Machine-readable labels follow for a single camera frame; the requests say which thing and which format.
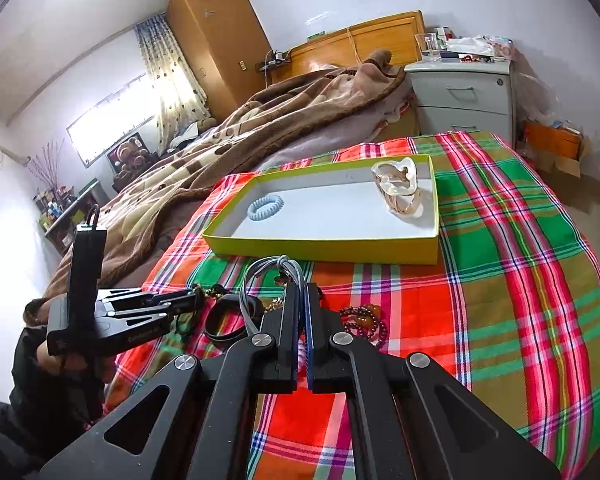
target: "bracelet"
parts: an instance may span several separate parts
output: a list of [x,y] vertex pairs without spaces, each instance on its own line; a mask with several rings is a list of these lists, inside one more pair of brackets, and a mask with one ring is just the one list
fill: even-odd
[[376,339],[376,348],[382,348],[388,338],[389,331],[384,321],[380,320],[381,311],[379,306],[374,304],[358,307],[347,306],[342,308],[339,314],[345,318],[342,325],[346,332],[369,342]]
[[247,209],[247,216],[255,221],[271,218],[282,209],[284,202],[278,195],[267,195],[254,200]]
[[[254,296],[247,296],[247,305],[251,322],[259,327],[262,316],[264,316],[262,302]],[[246,325],[241,325],[227,334],[219,333],[224,316],[231,311],[240,313],[240,298],[237,294],[225,294],[219,298],[206,316],[204,334],[216,348],[221,350],[228,349],[232,344],[248,335]]]

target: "wooden headboard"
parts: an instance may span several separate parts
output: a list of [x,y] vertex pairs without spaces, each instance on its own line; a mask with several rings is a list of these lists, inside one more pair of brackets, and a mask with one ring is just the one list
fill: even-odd
[[391,64],[404,65],[421,59],[414,37],[424,33],[422,12],[402,12],[370,22],[351,25],[326,36],[293,47],[291,63],[271,70],[274,82],[318,70],[322,64],[351,66],[356,64],[353,40],[360,59],[364,60],[376,48],[387,48],[392,53]]

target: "dark clothing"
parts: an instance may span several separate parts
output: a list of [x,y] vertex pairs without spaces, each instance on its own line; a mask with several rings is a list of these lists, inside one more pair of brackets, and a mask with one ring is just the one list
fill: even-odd
[[0,402],[0,479],[37,471],[84,433],[71,414],[64,379],[38,363],[36,349],[45,338],[46,327],[25,328],[16,346],[11,404]]

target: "orange box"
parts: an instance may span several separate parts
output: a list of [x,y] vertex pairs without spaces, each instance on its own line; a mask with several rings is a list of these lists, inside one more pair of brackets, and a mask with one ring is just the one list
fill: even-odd
[[538,150],[578,160],[582,138],[561,128],[542,126],[533,121],[525,122],[525,138]]

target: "drawer handle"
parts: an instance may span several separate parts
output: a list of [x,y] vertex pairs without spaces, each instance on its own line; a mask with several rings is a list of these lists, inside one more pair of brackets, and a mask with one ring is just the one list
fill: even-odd
[[467,133],[480,131],[476,126],[459,126],[458,124],[452,124],[451,127],[456,130],[464,130]]

